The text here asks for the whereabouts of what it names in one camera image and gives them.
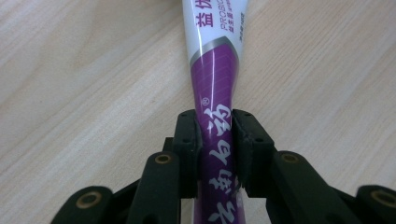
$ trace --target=light wood surface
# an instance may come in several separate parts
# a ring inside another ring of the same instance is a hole
[[[396,2],[251,0],[245,38],[233,107],[330,185],[396,189]],[[0,223],[135,181],[193,106],[181,1],[0,1]]]

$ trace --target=wood grain surface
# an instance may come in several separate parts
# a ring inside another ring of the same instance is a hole
[[[396,189],[396,2],[251,0],[246,25],[233,107],[330,185]],[[181,1],[0,1],[0,223],[139,178],[194,107],[185,46]]]

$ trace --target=registered trademark symbol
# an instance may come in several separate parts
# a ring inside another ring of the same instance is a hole
[[[210,103],[210,101],[209,101],[209,98],[207,98],[207,97],[205,97],[205,98],[203,98],[203,99],[201,100],[201,104],[202,104],[202,105],[209,105],[209,103]]]

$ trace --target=silver stripe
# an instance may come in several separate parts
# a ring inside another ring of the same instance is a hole
[[[197,61],[205,53],[223,44],[230,46],[231,50],[233,51],[233,54],[235,55],[236,59],[239,62],[238,54],[236,53],[236,50],[233,47],[233,43],[231,43],[231,41],[227,38],[227,36],[222,36],[208,42],[207,44],[203,45],[200,49],[198,49],[191,57],[190,67],[192,67],[195,61]]]

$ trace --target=toothpaste tube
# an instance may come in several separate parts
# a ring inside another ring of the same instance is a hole
[[[195,110],[202,130],[193,221],[245,223],[231,133],[248,0],[183,0]]]

